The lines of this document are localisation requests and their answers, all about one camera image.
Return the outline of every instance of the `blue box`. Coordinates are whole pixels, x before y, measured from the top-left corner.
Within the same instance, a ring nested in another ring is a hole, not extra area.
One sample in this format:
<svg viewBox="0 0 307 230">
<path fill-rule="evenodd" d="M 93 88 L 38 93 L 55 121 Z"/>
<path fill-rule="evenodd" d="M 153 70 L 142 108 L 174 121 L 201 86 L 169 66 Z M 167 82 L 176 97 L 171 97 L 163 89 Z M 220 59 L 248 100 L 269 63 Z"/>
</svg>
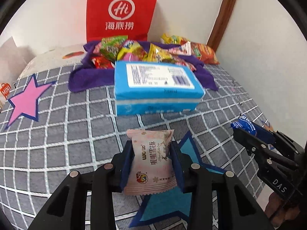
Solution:
<svg viewBox="0 0 307 230">
<path fill-rule="evenodd" d="M 118 61 L 115 67 L 116 115 L 194 110 L 205 90 L 184 66 Z"/>
</svg>

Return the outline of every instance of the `red paper bag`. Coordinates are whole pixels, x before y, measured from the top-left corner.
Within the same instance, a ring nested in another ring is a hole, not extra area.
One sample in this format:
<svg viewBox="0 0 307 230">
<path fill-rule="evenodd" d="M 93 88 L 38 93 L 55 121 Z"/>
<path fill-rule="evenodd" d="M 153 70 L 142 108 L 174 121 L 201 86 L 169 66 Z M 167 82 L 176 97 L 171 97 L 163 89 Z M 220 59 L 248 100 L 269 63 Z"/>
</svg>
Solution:
<svg viewBox="0 0 307 230">
<path fill-rule="evenodd" d="M 87 0 L 87 41 L 128 35 L 147 40 L 157 0 Z"/>
</svg>

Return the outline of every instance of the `bedsheet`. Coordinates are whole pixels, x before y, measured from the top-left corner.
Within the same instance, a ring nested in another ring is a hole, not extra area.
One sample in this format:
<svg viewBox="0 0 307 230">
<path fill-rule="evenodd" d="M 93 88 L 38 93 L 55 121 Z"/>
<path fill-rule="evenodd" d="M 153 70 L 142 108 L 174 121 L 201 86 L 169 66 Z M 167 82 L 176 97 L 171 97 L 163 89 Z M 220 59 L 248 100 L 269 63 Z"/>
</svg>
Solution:
<svg viewBox="0 0 307 230">
<path fill-rule="evenodd" d="M 0 114 L 0 206 L 17 229 L 27 229 L 52 192 L 72 170 L 90 172 L 110 162 L 122 151 L 127 129 L 175 129 L 180 141 L 187 131 L 202 161 L 232 170 L 256 198 L 264 183 L 257 177 L 257 163 L 243 146 L 233 140 L 230 123 L 245 113 L 263 125 L 266 117 L 254 100 L 220 66 L 205 65 L 219 86 L 206 89 L 197 109 L 183 113 L 115 116 L 114 86 L 92 88 L 80 93 L 68 90 L 70 72 L 79 66 L 59 67 L 36 73 L 39 85 L 55 84 L 39 98 L 39 121 L 20 116 L 8 129 L 13 111 L 6 102 Z M 19 79 L 9 98 L 23 91 L 31 76 Z M 213 193 L 213 229 L 218 228 L 217 198 Z M 113 194 L 116 225 L 127 229 L 139 209 L 142 196 Z M 86 229 L 90 229 L 87 197 Z M 173 217 L 137 229 L 185 229 Z"/>
</svg>

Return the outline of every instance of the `purple cloth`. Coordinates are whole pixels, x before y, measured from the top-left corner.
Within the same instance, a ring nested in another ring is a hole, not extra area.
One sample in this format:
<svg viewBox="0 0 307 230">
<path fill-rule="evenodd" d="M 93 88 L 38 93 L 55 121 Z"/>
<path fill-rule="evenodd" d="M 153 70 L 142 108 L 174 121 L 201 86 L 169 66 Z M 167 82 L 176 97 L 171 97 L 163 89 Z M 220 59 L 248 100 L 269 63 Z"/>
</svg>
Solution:
<svg viewBox="0 0 307 230">
<path fill-rule="evenodd" d="M 114 69 L 96 69 L 91 61 L 91 56 L 93 54 L 95 46 L 99 42 L 100 41 L 91 41 L 84 45 L 84 49 L 85 51 L 87 51 L 87 54 L 81 61 L 83 65 L 78 67 L 76 70 L 73 70 L 69 77 L 68 88 L 71 92 L 81 92 L 88 88 L 103 85 L 114 85 Z M 139 41 L 139 44 L 144 48 L 146 52 L 149 52 L 150 42 Z M 162 43 L 154 44 L 164 49 L 179 46 Z M 194 72 L 194 74 L 204 88 L 210 88 L 214 91 L 218 90 L 212 74 L 203 68 L 203 62 L 201 62 L 194 56 L 179 55 L 179 57 L 187 62 L 190 62 L 196 67 L 197 70 Z"/>
</svg>

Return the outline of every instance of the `label sticker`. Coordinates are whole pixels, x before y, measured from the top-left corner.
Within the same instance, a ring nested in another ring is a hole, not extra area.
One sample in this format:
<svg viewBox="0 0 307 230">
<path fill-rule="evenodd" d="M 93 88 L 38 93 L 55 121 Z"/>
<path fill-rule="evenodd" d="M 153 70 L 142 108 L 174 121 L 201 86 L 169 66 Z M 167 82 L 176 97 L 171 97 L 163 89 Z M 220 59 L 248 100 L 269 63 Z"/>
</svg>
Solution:
<svg viewBox="0 0 307 230">
<path fill-rule="evenodd" d="M 195 89 L 182 67 L 127 64 L 129 87 L 163 87 Z"/>
</svg>

